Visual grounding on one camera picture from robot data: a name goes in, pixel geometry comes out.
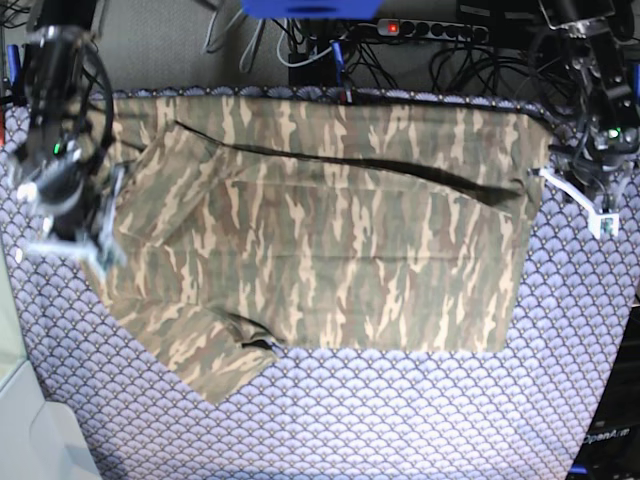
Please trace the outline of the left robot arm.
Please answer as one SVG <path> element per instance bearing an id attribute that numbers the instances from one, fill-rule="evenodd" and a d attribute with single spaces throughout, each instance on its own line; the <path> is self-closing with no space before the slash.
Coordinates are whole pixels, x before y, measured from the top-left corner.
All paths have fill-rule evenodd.
<path id="1" fill-rule="evenodd" d="M 584 209 L 595 238 L 615 236 L 618 204 L 639 160 L 637 95 L 609 22 L 616 8 L 611 1 L 542 1 L 539 8 L 544 24 L 528 50 L 530 78 L 540 83 L 538 51 L 546 38 L 558 39 L 578 103 L 562 111 L 545 94 L 539 99 L 553 118 L 574 123 L 577 138 L 551 147 L 550 163 L 532 173 Z"/>

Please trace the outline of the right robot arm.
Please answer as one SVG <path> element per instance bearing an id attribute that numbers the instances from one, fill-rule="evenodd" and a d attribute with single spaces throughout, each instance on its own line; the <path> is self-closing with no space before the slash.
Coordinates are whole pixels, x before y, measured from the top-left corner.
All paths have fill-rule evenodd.
<path id="1" fill-rule="evenodd" d="M 29 108 L 26 138 L 9 157 L 18 201 L 43 217 L 29 254 L 74 259 L 105 276 L 126 256 L 114 238 L 117 198 L 129 165 L 104 165 L 115 107 L 95 47 L 105 1 L 37 1 L 26 24 L 15 98 Z"/>

